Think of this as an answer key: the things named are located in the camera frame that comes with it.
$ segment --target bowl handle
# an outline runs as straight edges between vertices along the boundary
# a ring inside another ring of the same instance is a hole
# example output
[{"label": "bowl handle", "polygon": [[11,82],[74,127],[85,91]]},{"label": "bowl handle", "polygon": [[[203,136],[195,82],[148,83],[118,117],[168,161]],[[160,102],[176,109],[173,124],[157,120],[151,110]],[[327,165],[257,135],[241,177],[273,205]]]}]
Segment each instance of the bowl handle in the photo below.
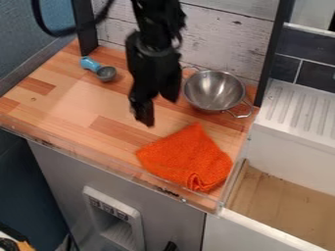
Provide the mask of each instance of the bowl handle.
[{"label": "bowl handle", "polygon": [[236,119],[244,119],[244,118],[248,118],[250,117],[253,113],[254,113],[254,106],[247,100],[243,100],[242,102],[246,103],[249,107],[250,107],[250,110],[249,110],[249,113],[248,114],[244,114],[244,115],[236,115],[234,114],[233,112],[229,111],[229,110],[224,110],[222,111],[223,113],[224,112],[227,112],[228,114],[230,114],[231,116],[233,116],[234,118]]},{"label": "bowl handle", "polygon": [[200,71],[200,69],[196,66],[187,66],[187,67],[182,67],[181,70],[184,71],[185,69],[195,69],[197,70],[198,72]]}]

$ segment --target bowl rim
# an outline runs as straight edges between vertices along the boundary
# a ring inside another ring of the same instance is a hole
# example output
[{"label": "bowl rim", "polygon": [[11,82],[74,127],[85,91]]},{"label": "bowl rim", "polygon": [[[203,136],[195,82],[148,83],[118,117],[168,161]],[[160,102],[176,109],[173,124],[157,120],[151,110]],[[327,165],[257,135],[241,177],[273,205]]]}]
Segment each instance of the bowl rim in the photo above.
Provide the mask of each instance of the bowl rim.
[{"label": "bowl rim", "polygon": [[[241,97],[239,98],[239,100],[237,100],[236,102],[232,103],[230,106],[226,107],[226,108],[221,108],[221,109],[208,109],[208,108],[204,108],[204,107],[201,107],[199,104],[196,104],[195,102],[193,102],[187,95],[186,95],[186,85],[190,83],[191,79],[193,77],[195,77],[196,75],[199,75],[199,74],[206,74],[206,73],[217,73],[217,74],[222,74],[222,75],[230,75],[232,76],[233,78],[235,78],[237,80],[237,82],[240,83],[241,87],[242,87],[242,95]],[[246,85],[243,81],[240,80],[240,78],[238,78],[236,75],[233,75],[229,72],[223,72],[223,71],[215,71],[215,70],[201,70],[201,71],[197,71],[195,72],[194,74],[192,74],[190,77],[186,78],[184,81],[183,81],[183,85],[182,85],[182,94],[183,96],[185,97],[185,99],[187,100],[187,102],[189,102],[191,105],[193,105],[194,107],[197,107],[199,109],[202,109],[202,110],[205,110],[205,111],[225,111],[225,110],[229,110],[237,105],[239,105],[243,99],[245,98],[246,96]]]}]

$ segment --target black cable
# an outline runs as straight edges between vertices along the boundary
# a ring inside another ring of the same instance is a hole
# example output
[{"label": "black cable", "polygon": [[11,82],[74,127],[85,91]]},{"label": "black cable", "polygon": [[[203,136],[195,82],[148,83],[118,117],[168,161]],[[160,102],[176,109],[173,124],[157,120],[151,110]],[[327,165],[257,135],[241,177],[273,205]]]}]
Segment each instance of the black cable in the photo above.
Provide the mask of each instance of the black cable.
[{"label": "black cable", "polygon": [[60,37],[60,36],[67,36],[70,34],[75,34],[80,30],[85,30],[88,28],[91,28],[95,25],[98,25],[101,21],[103,21],[107,15],[108,11],[111,8],[112,4],[114,3],[114,0],[108,0],[105,7],[98,13],[96,19],[94,21],[88,22],[86,24],[83,24],[80,27],[77,27],[76,25],[62,28],[62,29],[55,29],[50,30],[47,25],[44,23],[42,12],[41,12],[41,6],[40,6],[40,0],[31,0],[31,8],[34,15],[34,18],[39,25],[39,27],[48,35],[54,36],[54,37]]}]

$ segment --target wood grain surface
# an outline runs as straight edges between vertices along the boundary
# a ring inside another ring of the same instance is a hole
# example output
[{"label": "wood grain surface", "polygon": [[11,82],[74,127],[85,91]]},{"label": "wood grain surface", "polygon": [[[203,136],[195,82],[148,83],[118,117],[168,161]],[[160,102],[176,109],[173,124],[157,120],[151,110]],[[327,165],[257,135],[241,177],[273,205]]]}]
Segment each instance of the wood grain surface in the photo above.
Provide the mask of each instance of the wood grain surface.
[{"label": "wood grain surface", "polygon": [[335,250],[335,197],[270,176],[246,162],[227,208]]},{"label": "wood grain surface", "polygon": [[[191,192],[146,173],[134,152],[200,122],[220,149],[235,161],[257,109],[250,118],[237,120],[229,114],[202,114],[181,95],[176,104],[158,97],[156,126],[147,128],[129,112],[127,94],[132,76],[126,69],[124,53],[99,47],[91,54],[98,62],[118,70],[113,82],[102,83],[79,66],[78,51],[75,41],[1,98],[1,126],[168,196],[214,210],[222,186],[209,194]],[[255,91],[254,86],[248,86],[250,99]],[[240,105],[234,111],[243,113],[246,109]]]}]

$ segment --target grey wall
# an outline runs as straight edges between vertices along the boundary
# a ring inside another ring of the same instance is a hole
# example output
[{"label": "grey wall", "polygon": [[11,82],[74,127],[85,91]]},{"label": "grey wall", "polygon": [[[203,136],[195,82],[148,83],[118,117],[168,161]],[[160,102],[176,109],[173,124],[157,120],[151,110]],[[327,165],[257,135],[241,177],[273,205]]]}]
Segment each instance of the grey wall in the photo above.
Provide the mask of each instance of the grey wall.
[{"label": "grey wall", "polygon": [[0,129],[0,222],[36,250],[55,250],[68,228],[25,140]]},{"label": "grey wall", "polygon": [[[71,0],[40,0],[51,28],[73,24]],[[0,0],[0,78],[54,40],[35,23],[29,0]]]}]

